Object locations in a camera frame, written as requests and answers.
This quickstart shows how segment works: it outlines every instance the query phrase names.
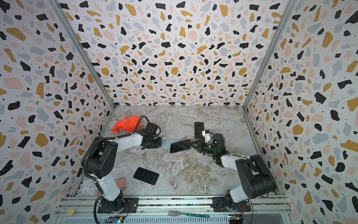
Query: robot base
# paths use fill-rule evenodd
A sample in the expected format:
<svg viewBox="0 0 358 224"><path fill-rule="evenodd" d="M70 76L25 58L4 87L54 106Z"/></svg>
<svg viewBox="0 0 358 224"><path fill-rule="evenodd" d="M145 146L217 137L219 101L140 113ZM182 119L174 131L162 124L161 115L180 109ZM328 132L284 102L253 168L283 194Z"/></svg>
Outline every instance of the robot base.
<svg viewBox="0 0 358 224"><path fill-rule="evenodd" d="M124 199L124 210L122 211L122 214L127 213L136 213L137 211L137 205L138 205L138 198L137 197L125 197ZM107 206L105 203L98 208L97 213L103 214L103 213L112 213L113 208L110 206Z"/></svg>

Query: phone screen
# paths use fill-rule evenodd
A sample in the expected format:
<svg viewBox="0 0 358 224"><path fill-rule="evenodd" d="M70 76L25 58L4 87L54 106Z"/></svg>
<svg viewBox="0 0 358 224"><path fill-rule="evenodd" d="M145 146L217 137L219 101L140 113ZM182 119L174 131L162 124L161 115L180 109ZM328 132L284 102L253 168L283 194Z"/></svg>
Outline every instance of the phone screen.
<svg viewBox="0 0 358 224"><path fill-rule="evenodd" d="M170 145L170 153L181 152L191 148L190 139L176 142Z"/></svg>

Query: mounting plate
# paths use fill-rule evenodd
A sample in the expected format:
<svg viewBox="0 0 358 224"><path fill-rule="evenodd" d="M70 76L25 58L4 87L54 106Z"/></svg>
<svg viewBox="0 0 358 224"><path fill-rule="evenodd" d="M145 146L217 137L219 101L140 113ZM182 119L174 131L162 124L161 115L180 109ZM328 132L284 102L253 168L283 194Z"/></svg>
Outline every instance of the mounting plate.
<svg viewBox="0 0 358 224"><path fill-rule="evenodd" d="M122 212L122 214L136 213L139 199L137 197L124 197L123 199L124 199L124 211ZM98 208L97 213L103 214L103 213L112 213L112 212L111 209L107 208L106 206L102 206Z"/></svg>
<svg viewBox="0 0 358 224"><path fill-rule="evenodd" d="M244 208L244 212L250 212L251 206L247 205L246 201L239 202L239 204L242 205ZM225 197L213 197L213 205L217 205L213 207L214 212L228 212L230 211L226 205L225 205Z"/></svg>

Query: smartphone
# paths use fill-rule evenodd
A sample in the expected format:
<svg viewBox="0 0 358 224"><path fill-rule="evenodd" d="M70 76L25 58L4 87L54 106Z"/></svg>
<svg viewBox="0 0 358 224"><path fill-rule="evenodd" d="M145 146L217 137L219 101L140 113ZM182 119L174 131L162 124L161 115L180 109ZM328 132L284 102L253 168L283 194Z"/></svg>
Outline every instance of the smartphone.
<svg viewBox="0 0 358 224"><path fill-rule="evenodd" d="M146 170L142 167L138 167L138 169L134 173L133 177L134 177L134 179L149 183L151 185L155 185L155 183L159 177L159 173L155 173L153 171Z"/></svg>
<svg viewBox="0 0 358 224"><path fill-rule="evenodd" d="M181 152L191 148L190 139L176 142L170 145L170 153Z"/></svg>
<svg viewBox="0 0 358 224"><path fill-rule="evenodd" d="M195 122L194 123L194 137L196 139L203 138L202 131L204 130L204 123L203 122Z"/></svg>

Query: black smartphone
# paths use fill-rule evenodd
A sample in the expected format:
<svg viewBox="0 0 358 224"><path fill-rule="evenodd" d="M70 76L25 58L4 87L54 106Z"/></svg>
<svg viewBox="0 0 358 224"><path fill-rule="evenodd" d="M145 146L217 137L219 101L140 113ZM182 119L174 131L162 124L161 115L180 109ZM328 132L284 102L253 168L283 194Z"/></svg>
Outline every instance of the black smartphone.
<svg viewBox="0 0 358 224"><path fill-rule="evenodd" d="M202 131L204 130L204 123L203 122L195 122L194 123L194 137L196 139L203 138Z"/></svg>
<svg viewBox="0 0 358 224"><path fill-rule="evenodd" d="M191 148L190 139L176 142L170 145L170 153L181 152Z"/></svg>
<svg viewBox="0 0 358 224"><path fill-rule="evenodd" d="M133 177L134 179L149 183L151 185L155 185L159 177L159 173L155 173L142 167L138 167Z"/></svg>

